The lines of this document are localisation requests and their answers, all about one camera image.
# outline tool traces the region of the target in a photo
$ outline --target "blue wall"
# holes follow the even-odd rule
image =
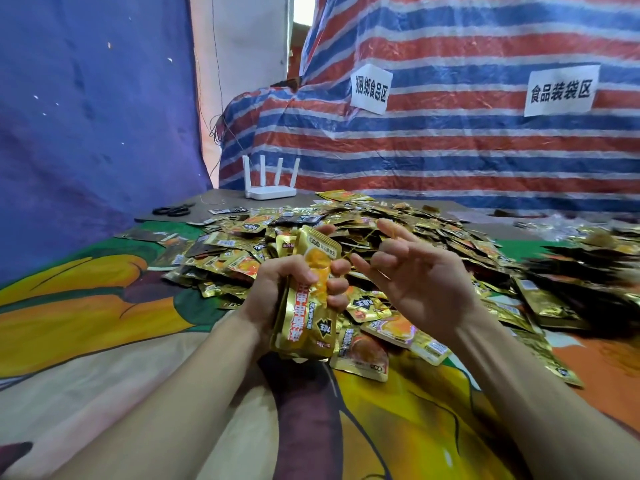
[[[188,0],[0,0],[0,282],[210,188],[196,104]]]

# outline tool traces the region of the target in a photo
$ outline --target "bright light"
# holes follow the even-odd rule
[[[315,7],[316,0],[293,0],[293,21],[311,26]]]

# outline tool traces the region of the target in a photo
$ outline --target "orange patch on tablecloth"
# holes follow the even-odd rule
[[[640,433],[638,340],[578,340],[584,347],[554,348],[554,353],[584,382],[584,389],[575,389],[576,393],[594,408]]]

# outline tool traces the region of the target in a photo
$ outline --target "hand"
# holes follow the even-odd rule
[[[378,220],[378,228],[394,239],[382,242],[371,265],[356,254],[351,260],[405,318],[449,346],[456,329],[468,320],[487,318],[457,254],[435,248],[387,219]]]
[[[335,232],[335,226],[323,225],[316,230],[329,235]],[[343,276],[350,270],[351,265],[347,260],[338,259],[331,263],[331,272],[334,276]],[[297,282],[308,285],[318,281],[318,276],[309,268],[303,256],[268,259],[260,266],[251,291],[242,306],[236,310],[236,315],[254,324],[261,334],[270,330],[279,304],[280,281],[289,275],[293,276]],[[327,305],[339,312],[343,311],[349,302],[344,295],[349,282],[342,277],[331,278],[327,281],[326,287],[329,293]]]

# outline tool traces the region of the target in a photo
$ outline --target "white sign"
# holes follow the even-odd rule
[[[351,73],[351,105],[376,114],[387,111],[387,100],[393,74],[373,64]]]
[[[540,70],[529,76],[524,116],[588,112],[593,105],[600,66]]]

